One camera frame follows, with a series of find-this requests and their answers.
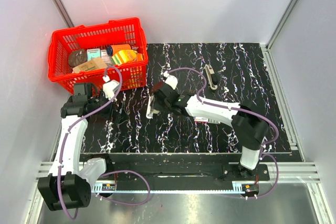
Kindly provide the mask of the beige stapler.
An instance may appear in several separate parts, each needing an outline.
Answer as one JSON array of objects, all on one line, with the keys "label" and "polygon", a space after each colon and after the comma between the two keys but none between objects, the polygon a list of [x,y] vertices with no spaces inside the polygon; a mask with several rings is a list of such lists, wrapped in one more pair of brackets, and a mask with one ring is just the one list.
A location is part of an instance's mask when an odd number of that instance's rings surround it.
[{"label": "beige stapler", "polygon": [[207,75],[209,88],[212,91],[216,91],[218,89],[218,78],[214,69],[211,65],[205,65],[205,72]]},{"label": "beige stapler", "polygon": [[155,109],[155,96],[151,95],[146,109],[146,118],[152,119],[154,115],[159,114],[160,111]]}]

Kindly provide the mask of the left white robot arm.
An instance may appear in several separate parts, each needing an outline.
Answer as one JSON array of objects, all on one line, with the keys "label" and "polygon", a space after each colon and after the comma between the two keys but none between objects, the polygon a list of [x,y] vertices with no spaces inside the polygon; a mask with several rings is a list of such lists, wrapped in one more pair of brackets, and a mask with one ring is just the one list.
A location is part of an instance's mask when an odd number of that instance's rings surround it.
[{"label": "left white robot arm", "polygon": [[113,101],[120,91],[116,80],[107,81],[97,95],[92,83],[74,85],[74,93],[63,105],[61,114],[61,136],[55,160],[45,177],[38,180],[37,188],[51,211],[87,207],[91,190],[97,179],[109,179],[114,168],[105,157],[96,157],[79,167],[82,141],[92,115],[108,118],[117,113],[119,106]]}]

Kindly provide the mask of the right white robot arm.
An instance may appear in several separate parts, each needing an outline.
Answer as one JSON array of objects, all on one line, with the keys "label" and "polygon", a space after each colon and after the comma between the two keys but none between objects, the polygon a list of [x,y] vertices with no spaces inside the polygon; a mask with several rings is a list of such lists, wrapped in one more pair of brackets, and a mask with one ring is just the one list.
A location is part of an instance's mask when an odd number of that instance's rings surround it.
[{"label": "right white robot arm", "polygon": [[146,117],[162,110],[189,118],[205,118],[230,126],[241,145],[239,175],[250,180],[257,175],[259,153],[269,125],[240,103],[219,102],[189,92],[178,93],[177,81],[160,81],[151,91]]}]

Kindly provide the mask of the white red staple box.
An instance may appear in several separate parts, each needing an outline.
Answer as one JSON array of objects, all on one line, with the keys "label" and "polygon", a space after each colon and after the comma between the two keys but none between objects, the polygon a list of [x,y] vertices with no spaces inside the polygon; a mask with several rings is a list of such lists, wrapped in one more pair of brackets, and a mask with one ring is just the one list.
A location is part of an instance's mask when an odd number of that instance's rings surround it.
[{"label": "white red staple box", "polygon": [[208,119],[208,118],[201,117],[201,116],[194,117],[194,121],[197,123],[220,124],[220,122],[217,120]]}]

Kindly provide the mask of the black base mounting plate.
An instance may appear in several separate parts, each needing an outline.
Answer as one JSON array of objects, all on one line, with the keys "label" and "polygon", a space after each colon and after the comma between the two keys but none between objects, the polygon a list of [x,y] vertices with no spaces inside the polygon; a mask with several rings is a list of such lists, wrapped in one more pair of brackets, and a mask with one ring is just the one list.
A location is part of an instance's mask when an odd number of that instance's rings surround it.
[{"label": "black base mounting plate", "polygon": [[268,167],[258,164],[249,171],[239,164],[239,154],[81,154],[80,162],[105,157],[108,170],[133,170],[155,190],[224,190],[233,182],[270,182]]}]

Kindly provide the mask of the yellow green juice carton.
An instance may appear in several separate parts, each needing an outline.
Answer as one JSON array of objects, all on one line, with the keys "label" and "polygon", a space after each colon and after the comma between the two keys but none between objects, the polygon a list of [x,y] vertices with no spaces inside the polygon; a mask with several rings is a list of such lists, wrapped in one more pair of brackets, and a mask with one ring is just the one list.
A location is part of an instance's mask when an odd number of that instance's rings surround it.
[{"label": "yellow green juice carton", "polygon": [[113,65],[123,65],[137,60],[138,53],[132,49],[124,49],[116,52],[111,56],[111,63]]}]

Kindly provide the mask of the brown cardboard box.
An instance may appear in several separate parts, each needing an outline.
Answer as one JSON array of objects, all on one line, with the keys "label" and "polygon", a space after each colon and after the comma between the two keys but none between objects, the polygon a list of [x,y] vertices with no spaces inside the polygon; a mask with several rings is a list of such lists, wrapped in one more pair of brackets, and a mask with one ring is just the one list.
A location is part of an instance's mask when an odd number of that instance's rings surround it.
[{"label": "brown cardboard box", "polygon": [[97,57],[97,58],[92,58],[91,60],[74,67],[73,73],[105,69],[106,67],[107,67],[107,64],[100,57]]}]

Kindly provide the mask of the pink white small packet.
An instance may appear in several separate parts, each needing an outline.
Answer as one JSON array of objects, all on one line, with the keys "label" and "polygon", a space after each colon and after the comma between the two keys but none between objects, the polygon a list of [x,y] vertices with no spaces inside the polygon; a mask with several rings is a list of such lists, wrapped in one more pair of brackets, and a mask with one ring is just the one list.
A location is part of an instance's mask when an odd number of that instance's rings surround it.
[{"label": "pink white small packet", "polygon": [[111,58],[107,54],[107,50],[106,49],[102,49],[100,52],[101,52],[101,59],[103,60],[103,62],[105,64],[107,64],[107,65],[111,64]]}]

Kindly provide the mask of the orange cylindrical bottle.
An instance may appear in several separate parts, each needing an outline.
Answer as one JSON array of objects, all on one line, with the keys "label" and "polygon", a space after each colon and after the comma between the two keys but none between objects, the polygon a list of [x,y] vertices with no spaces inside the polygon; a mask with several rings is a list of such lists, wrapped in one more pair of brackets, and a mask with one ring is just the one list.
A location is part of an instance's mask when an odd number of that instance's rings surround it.
[{"label": "orange cylindrical bottle", "polygon": [[131,46],[129,44],[119,44],[119,45],[108,45],[106,48],[107,55],[113,56],[117,52],[121,50],[131,50]]}]

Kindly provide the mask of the teal white small box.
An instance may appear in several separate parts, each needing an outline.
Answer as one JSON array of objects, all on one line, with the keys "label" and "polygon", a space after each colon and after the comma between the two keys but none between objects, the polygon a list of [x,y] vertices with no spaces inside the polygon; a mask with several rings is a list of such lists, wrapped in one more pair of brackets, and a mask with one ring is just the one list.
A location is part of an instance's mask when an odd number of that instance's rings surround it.
[{"label": "teal white small box", "polygon": [[100,58],[101,57],[101,50],[100,48],[92,48],[92,49],[87,49],[87,59],[88,61],[95,59],[95,58]]}]

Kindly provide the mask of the brown round bread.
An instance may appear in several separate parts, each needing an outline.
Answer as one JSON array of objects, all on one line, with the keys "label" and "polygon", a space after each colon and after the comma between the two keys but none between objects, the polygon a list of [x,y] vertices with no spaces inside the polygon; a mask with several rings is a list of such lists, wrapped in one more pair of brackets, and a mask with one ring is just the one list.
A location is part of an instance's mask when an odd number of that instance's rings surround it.
[{"label": "brown round bread", "polygon": [[68,65],[72,68],[88,61],[87,51],[78,49],[70,53],[68,57]]}]

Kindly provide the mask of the red plastic shopping basket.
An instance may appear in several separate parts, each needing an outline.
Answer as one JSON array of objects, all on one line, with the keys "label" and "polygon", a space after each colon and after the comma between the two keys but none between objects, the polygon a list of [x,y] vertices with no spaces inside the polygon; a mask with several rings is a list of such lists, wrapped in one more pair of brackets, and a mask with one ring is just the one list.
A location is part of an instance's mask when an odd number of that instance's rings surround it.
[{"label": "red plastic shopping basket", "polygon": [[53,32],[47,54],[48,78],[73,93],[76,83],[93,83],[98,89],[103,85],[104,70],[74,73],[68,64],[70,54],[78,49],[100,48],[109,45],[129,44],[143,55],[143,60],[120,66],[122,90],[146,86],[148,54],[146,37],[137,17],[110,20],[92,26],[80,25]]}]

